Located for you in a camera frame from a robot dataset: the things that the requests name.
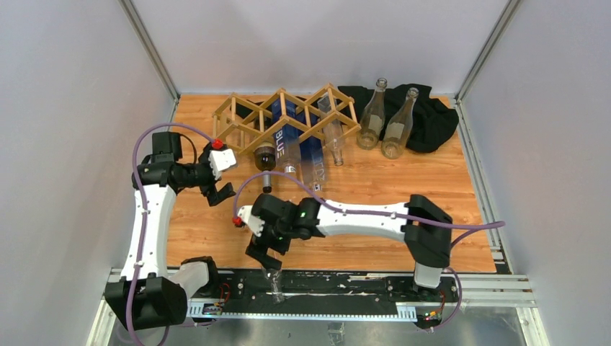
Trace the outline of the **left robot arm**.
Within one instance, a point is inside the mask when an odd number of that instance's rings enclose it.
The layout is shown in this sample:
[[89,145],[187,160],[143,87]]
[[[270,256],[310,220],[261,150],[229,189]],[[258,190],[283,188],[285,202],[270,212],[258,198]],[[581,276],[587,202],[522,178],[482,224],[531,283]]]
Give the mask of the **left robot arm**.
[[235,153],[219,139],[212,140],[195,160],[182,163],[181,133],[152,135],[152,152],[136,165],[135,220],[130,249],[120,279],[108,283],[104,298],[125,328],[135,331],[169,327],[187,318],[188,301],[199,293],[204,298],[220,290],[218,269],[212,257],[182,261],[168,273],[166,263],[169,223],[177,195],[197,188],[209,206],[235,195],[230,183],[217,188],[222,173],[236,167]]

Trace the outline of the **clear glass bottle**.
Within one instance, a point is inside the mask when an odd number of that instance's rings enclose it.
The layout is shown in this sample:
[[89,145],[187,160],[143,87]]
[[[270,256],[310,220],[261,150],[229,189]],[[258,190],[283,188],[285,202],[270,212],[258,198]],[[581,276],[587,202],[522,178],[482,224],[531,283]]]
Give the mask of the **clear glass bottle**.
[[360,119],[360,131],[357,133],[357,145],[364,150],[372,150],[379,141],[385,123],[385,90],[386,78],[379,78],[375,84],[371,100],[365,106]]

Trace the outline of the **clear bottle dark label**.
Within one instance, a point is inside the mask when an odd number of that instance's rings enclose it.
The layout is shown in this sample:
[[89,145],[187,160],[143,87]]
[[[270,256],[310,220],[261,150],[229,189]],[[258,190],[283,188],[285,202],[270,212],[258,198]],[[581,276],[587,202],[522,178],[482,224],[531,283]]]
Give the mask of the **clear bottle dark label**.
[[413,128],[413,111],[419,90],[411,87],[399,111],[390,119],[385,129],[381,152],[387,159],[398,159],[406,149]]

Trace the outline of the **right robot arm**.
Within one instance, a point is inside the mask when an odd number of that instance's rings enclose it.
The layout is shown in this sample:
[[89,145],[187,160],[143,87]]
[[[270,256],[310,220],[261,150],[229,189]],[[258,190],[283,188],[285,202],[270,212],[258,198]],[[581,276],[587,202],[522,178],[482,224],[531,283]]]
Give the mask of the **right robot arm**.
[[273,270],[282,263],[268,250],[285,254],[293,239],[351,234],[404,243],[415,261],[411,290],[421,301],[439,293],[442,271],[450,264],[452,218],[423,195],[412,195],[407,203],[355,205],[315,198],[295,204],[261,194],[237,210],[235,222],[253,233],[246,254]]

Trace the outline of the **blue labelled bottle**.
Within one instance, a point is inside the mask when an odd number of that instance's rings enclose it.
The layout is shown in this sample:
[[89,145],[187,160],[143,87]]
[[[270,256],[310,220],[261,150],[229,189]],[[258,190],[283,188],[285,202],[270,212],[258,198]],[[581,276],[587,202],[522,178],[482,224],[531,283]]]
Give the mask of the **blue labelled bottle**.
[[[275,124],[282,116],[281,100],[276,99],[272,105],[272,123]],[[286,115],[294,120],[297,120],[295,113],[295,104],[291,101],[285,101]],[[289,123],[283,125],[274,134],[276,145],[276,164],[284,173],[290,174],[295,178],[299,178],[301,152],[299,135],[301,131]]]

